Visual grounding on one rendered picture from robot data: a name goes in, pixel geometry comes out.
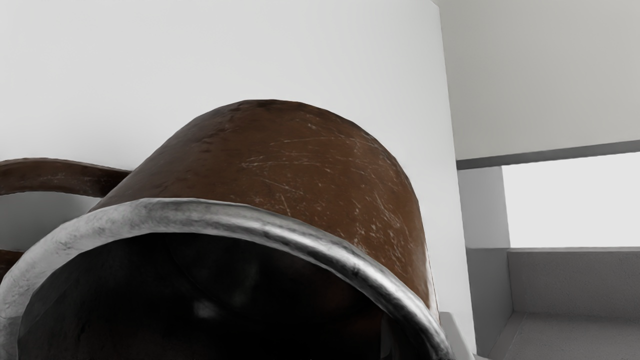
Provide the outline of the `brown mug with silver rim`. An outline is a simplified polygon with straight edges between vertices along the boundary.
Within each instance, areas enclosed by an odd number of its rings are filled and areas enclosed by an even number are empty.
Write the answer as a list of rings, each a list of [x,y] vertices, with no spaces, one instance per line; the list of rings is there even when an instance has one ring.
[[[133,171],[0,162],[25,192],[99,202],[0,250],[0,360],[455,360],[410,180],[334,112],[224,105]]]

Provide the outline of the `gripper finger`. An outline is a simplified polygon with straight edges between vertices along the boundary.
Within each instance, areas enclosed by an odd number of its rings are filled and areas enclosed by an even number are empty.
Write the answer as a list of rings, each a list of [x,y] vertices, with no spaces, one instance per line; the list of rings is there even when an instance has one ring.
[[[439,323],[455,355],[455,360],[488,360],[486,357],[473,353],[467,346],[466,340],[450,312],[439,312]]]

